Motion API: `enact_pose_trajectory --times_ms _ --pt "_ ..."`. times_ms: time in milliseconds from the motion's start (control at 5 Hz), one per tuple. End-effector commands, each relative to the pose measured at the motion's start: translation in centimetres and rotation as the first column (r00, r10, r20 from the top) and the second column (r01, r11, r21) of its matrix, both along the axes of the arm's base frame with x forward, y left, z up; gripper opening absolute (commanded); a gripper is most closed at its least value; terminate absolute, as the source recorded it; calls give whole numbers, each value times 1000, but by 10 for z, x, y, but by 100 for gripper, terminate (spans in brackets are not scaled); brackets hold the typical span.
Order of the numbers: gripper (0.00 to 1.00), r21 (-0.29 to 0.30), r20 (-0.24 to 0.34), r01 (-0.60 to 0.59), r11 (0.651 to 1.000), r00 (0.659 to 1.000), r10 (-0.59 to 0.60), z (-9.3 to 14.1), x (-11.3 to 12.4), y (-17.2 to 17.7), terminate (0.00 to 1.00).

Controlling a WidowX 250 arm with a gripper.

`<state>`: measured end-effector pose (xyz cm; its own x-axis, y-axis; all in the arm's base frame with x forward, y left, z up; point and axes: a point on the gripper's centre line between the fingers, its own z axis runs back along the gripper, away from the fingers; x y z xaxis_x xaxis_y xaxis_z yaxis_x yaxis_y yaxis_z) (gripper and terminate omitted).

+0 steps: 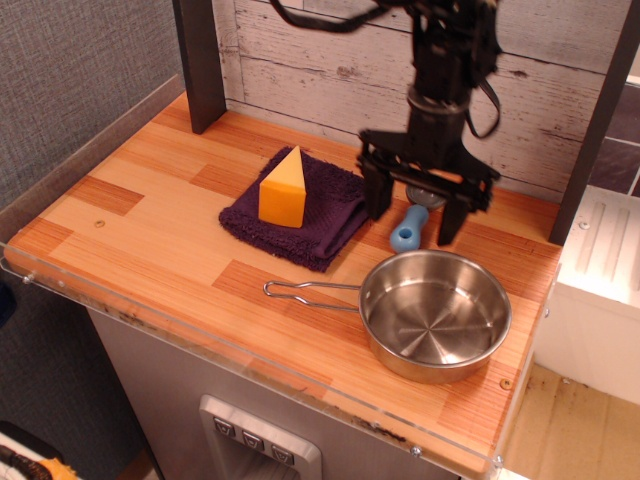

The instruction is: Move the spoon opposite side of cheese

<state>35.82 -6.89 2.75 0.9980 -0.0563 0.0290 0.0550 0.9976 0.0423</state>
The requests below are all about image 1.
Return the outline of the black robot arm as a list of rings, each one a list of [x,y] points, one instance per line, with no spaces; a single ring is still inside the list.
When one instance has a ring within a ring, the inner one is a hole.
[[[497,4],[494,1],[409,1],[415,77],[407,94],[405,132],[364,130],[358,165],[366,211],[373,220],[389,208],[401,181],[445,200],[438,234],[451,244],[468,214],[488,209],[499,173],[464,146],[472,91],[500,104],[487,78],[497,69]]]

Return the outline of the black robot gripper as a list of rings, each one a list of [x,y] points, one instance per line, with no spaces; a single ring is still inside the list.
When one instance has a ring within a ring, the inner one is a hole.
[[[391,204],[396,180],[432,190],[448,200],[442,213],[438,246],[450,245],[469,212],[486,211],[493,183],[500,174],[475,158],[462,142],[469,119],[470,96],[437,100],[416,89],[408,91],[410,106],[405,132],[363,130],[358,156],[364,179],[366,211],[379,220]]]

